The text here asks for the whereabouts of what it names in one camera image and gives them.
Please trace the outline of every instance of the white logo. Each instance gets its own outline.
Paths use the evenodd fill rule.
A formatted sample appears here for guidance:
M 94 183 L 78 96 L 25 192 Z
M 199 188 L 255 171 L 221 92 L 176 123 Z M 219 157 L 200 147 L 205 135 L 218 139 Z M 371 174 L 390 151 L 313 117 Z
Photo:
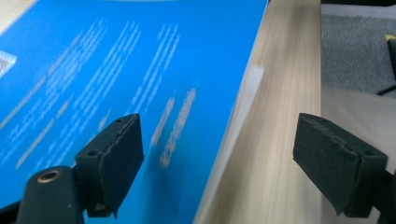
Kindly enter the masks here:
M 17 57 L 0 50 L 0 78 L 17 62 Z

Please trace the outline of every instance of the blue book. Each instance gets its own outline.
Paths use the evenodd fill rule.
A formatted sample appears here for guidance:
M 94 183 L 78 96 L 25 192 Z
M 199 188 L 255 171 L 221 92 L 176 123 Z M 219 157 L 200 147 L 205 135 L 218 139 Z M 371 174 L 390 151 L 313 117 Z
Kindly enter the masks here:
M 118 117 L 145 160 L 117 220 L 192 223 L 266 1 L 41 0 L 0 35 L 0 207 Z

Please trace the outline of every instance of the wooden table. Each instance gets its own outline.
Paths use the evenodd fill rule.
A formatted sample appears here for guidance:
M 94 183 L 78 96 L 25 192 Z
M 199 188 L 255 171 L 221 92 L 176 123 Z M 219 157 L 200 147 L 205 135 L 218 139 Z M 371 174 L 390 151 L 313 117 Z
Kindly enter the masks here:
M 34 0 L 0 0 L 0 34 Z M 214 201 L 197 223 L 320 223 L 321 196 L 292 159 L 300 112 L 320 114 L 320 1 L 272 0 L 249 66 L 265 68 Z

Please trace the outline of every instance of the floor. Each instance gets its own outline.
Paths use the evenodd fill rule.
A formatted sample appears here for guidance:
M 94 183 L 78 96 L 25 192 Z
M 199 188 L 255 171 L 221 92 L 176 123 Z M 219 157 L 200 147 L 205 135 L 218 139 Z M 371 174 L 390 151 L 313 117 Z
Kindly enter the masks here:
M 375 94 L 396 84 L 385 39 L 396 35 L 396 6 L 321 10 L 323 86 Z

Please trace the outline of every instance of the blue cover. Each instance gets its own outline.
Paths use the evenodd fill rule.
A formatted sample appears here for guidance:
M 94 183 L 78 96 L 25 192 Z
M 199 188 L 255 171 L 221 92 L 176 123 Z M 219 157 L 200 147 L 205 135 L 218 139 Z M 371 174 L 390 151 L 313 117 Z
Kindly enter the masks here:
M 109 122 L 138 112 L 145 161 L 119 219 L 87 223 L 191 223 L 265 6 L 38 1 L 0 36 L 15 56 L 0 76 L 0 207 L 21 198 L 29 176 L 72 166 Z

